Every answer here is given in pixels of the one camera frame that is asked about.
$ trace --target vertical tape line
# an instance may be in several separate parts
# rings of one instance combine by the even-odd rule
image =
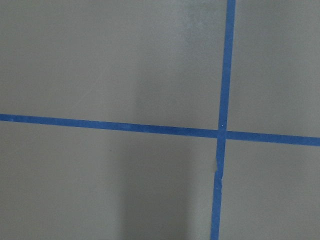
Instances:
[[[222,178],[227,138],[228,105],[232,63],[232,47],[234,39],[236,0],[228,0],[226,6],[225,35],[223,50],[222,79],[220,92],[219,122],[216,143],[217,170],[214,174],[213,204],[211,215],[211,240],[219,239],[220,212],[222,200]]]

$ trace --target blue tape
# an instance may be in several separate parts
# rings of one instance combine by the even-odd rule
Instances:
[[[227,131],[226,138],[251,142],[320,146],[320,137]]]
[[[44,124],[66,127],[90,128],[90,129],[105,129],[118,130],[139,133],[153,134],[168,134],[202,138],[217,138],[217,130],[175,127],[175,126],[155,126],[133,123],[108,122],[108,121],[89,121],[76,120],[66,118],[42,117],[42,116],[24,116],[0,114],[0,121],[29,123],[29,124]]]
[[[216,143],[217,170],[214,174],[213,204],[211,215],[211,240],[219,239],[220,213],[222,201],[222,178],[224,175],[225,150],[227,138],[228,106],[234,39],[236,0],[228,0],[226,5],[225,35],[220,92],[219,122]]]
[[[27,123],[27,124],[56,125],[56,126],[65,126],[65,127],[76,127],[76,128],[117,130],[117,131],[128,131],[128,132],[138,132],[138,133],[167,134],[167,135],[190,136],[190,137],[201,137],[201,138],[211,138],[211,139],[216,139],[218,137],[218,131],[213,129],[187,128],[187,127],[175,127],[175,126],[156,126],[156,125],[143,125],[143,124],[108,122],[108,121],[89,121],[89,120],[77,120],[77,119],[67,119],[67,118],[42,117],[42,116],[0,114],[0,121]],[[242,132],[242,131],[226,131],[226,139],[250,141],[250,142],[276,143],[276,144],[320,146],[320,137],[311,137],[311,136],[291,136],[291,135],[254,133],[254,132]]]

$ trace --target horizontal tape line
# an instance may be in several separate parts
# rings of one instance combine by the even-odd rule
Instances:
[[[55,118],[55,117],[44,117],[44,116],[0,114],[0,121],[28,123],[28,124],[56,125],[56,126],[89,128],[89,129],[117,130],[117,131],[139,132],[139,133],[168,134],[168,135],[201,137],[201,138],[211,138],[211,139],[216,139],[218,135],[218,131],[213,129],[143,125],[143,124],[108,122],[108,121],[90,121],[90,120],[77,120],[77,119]],[[292,136],[292,135],[254,133],[254,132],[242,132],[242,131],[227,131],[226,138],[229,140],[240,140],[240,141],[251,141],[251,142],[320,146],[320,137],[310,137],[310,136]]]
[[[230,140],[242,140],[251,142],[320,146],[320,137],[311,136],[291,136],[268,133],[227,131],[226,138]]]
[[[90,121],[90,120],[77,120],[77,119],[54,118],[54,117],[43,117],[43,116],[24,116],[24,115],[11,115],[11,114],[0,114],[0,121],[56,125],[56,126],[89,128],[89,129],[117,130],[117,131],[139,132],[139,133],[168,134],[168,135],[191,136],[191,137],[214,138],[214,139],[217,138],[217,132],[218,132],[217,130],[199,129],[199,128],[156,126],[156,125],[143,125],[143,124],[121,123],[121,122]]]

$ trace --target gray wall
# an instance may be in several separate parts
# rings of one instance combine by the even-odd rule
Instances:
[[[238,0],[228,129],[320,137],[320,1]],[[320,148],[229,140],[221,240],[320,236]]]
[[[0,113],[217,129],[226,2],[1,0]],[[229,130],[320,137],[319,12],[236,1]],[[0,131],[0,239],[210,238],[215,139]],[[227,141],[220,239],[318,239],[319,151]]]
[[[1,113],[217,127],[225,0],[0,9]],[[215,139],[0,128],[0,239],[209,238]]]

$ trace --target tape strip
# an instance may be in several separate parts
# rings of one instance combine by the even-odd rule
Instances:
[[[0,121],[27,123],[27,124],[56,125],[56,126],[65,126],[65,127],[76,127],[76,128],[129,131],[129,132],[138,132],[138,133],[168,134],[168,135],[201,137],[201,138],[210,138],[210,139],[216,139],[218,137],[218,131],[213,129],[143,125],[143,124],[108,122],[108,121],[90,121],[90,120],[77,120],[77,119],[67,119],[67,118],[42,117],[42,116],[0,114]],[[250,142],[276,143],[276,144],[320,146],[320,137],[311,137],[311,136],[292,136],[292,135],[254,133],[254,132],[243,132],[243,131],[226,131],[226,139],[250,141]]]
[[[225,150],[227,138],[228,106],[234,39],[236,0],[228,0],[226,5],[224,51],[220,92],[219,123],[216,143],[217,170],[214,174],[213,204],[211,215],[211,240],[219,239],[220,213],[222,201],[222,178],[224,175]]]
[[[226,138],[251,142],[320,146],[320,137],[227,131]]]
[[[139,132],[139,133],[168,134],[168,135],[214,138],[214,139],[217,138],[217,132],[218,132],[217,130],[200,129],[200,128],[155,126],[155,125],[143,125],[143,124],[133,124],[133,123],[89,121],[89,120],[76,120],[76,119],[54,118],[54,117],[43,117],[43,116],[11,115],[11,114],[0,114],[0,121],[90,128],[90,129],[118,130],[118,131],[129,131],[129,132]]]

